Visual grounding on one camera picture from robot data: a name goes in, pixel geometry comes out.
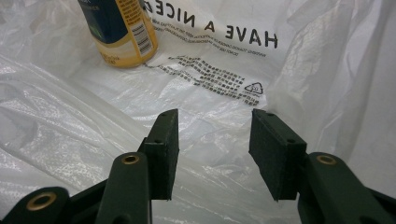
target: plastic sheet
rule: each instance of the plastic sheet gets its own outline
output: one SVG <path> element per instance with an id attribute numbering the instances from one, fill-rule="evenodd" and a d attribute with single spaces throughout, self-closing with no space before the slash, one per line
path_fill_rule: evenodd
<path id="1" fill-rule="evenodd" d="M 34 189 L 74 194 L 105 179 L 171 108 L 179 164 L 173 200 L 154 202 L 154 223 L 299 223 L 296 203 L 273 202 L 248 155 L 254 107 L 396 197 L 392 2 L 145 6 L 158 52 L 116 69 L 77 1 L 0 2 L 0 217 Z"/>

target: white plastic bag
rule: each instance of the white plastic bag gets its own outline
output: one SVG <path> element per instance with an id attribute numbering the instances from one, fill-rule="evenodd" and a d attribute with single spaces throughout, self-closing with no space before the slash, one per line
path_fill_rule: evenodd
<path id="1" fill-rule="evenodd" d="M 83 175 L 74 167 L 56 170 L 59 164 L 50 159 L 26 163 L 21 158 L 30 151 L 7 145 L 10 136 L 20 134 L 3 129 L 1 164 L 8 165 L 0 170 L 1 216 L 38 187 L 60 185 L 75 193 L 106 178 L 116 154 L 136 150 L 157 115 L 171 108 L 179 108 L 177 179 L 172 202 L 154 202 L 154 223 L 299 223 L 296 203 L 273 202 L 248 155 L 253 107 L 277 113 L 307 141 L 309 152 L 340 156 L 365 185 L 396 197 L 392 2 L 150 0 L 145 5 L 159 50 L 145 65 L 116 69 L 101 59 L 77 1 L 0 3 L 0 75 L 6 86 L 30 83 L 46 105 L 24 122 L 19 114 L 1 112 L 2 127 L 12 127 L 8 120 L 32 127 L 45 121 L 51 124 L 43 135 L 47 158 L 62 146 L 87 157 L 95 154 L 84 148 L 95 148 L 104 157 L 89 160 L 92 167 Z M 25 99 L 27 86 L 17 85 L 12 97 L 5 88 L 3 102 Z M 64 111 L 56 122 L 51 110 L 43 109 L 47 105 Z M 3 108 L 12 111 L 10 105 Z M 83 128 L 72 132 L 81 122 Z M 60 129 L 68 131 L 55 144 L 50 133 Z M 84 134 L 91 140 L 80 140 Z M 74 154 L 64 154 L 70 158 L 64 165 L 87 163 Z M 67 185 L 51 177 L 54 169 L 67 176 Z M 95 178 L 85 181 L 87 176 Z"/>

